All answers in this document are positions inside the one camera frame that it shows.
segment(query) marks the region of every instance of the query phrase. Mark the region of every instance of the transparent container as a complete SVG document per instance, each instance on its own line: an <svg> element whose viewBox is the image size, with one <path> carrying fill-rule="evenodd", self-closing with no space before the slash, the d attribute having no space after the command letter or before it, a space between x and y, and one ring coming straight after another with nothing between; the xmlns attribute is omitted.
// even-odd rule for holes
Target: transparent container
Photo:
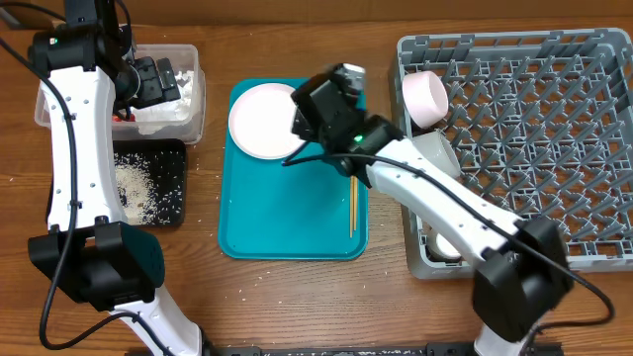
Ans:
<svg viewBox="0 0 633 356"><path fill-rule="evenodd" d="M136 58L151 56L154 60L169 58L174 73L193 71L191 78L191 105L189 113L176 121L137 121L133 123L112 122L112 139L159 139L178 138L194 144L202 138L205 125L206 85L205 73L200 68L198 50L190 44L141 44L136 49ZM38 92L35 121L50 129L48 105L42 90Z"/></svg>

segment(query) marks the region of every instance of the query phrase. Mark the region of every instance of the wooden table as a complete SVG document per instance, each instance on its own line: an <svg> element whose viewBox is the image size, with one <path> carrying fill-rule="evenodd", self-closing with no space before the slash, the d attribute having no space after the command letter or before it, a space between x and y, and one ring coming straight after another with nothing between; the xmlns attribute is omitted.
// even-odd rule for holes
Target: wooden table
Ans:
<svg viewBox="0 0 633 356"><path fill-rule="evenodd" d="M400 205L370 198L370 243L351 262L237 261L217 241L228 95L252 77L305 77L347 61L368 70L368 107L388 116L387 69L404 35L621 27L632 18L427 21L347 25L139 28L140 44L193 44L207 75L203 140L189 147L187 217L179 228L153 229L166 260L166 285L193 321L220 346L264 348L419 345L473 340L481 322L472 282L419 281L407 269ZM4 32L25 53L33 33ZM45 233L51 176L50 135L33 122L38 80L0 51L0 353L46 354L38 323L48 279L29 262L27 238ZM613 298L618 316L604 327L553 330L568 355L633 354L633 274L588 278ZM577 287L547 319L601 315L604 307ZM56 342L104 317L57 294L48 325ZM141 347L116 322L64 355L122 355Z"/></svg>

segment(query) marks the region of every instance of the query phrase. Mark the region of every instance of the dish rack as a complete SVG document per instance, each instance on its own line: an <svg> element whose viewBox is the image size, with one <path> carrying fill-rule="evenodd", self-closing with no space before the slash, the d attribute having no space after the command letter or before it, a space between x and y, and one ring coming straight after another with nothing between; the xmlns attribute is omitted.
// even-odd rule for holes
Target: dish rack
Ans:
<svg viewBox="0 0 633 356"><path fill-rule="evenodd" d="M408 137L402 82L432 70L450 109L434 127L456 151L460 181L564 235L570 267L633 270L633 47L619 29L406 36L390 69L392 114ZM433 261L427 226L403 207L407 264L421 279L471 277Z"/></svg>

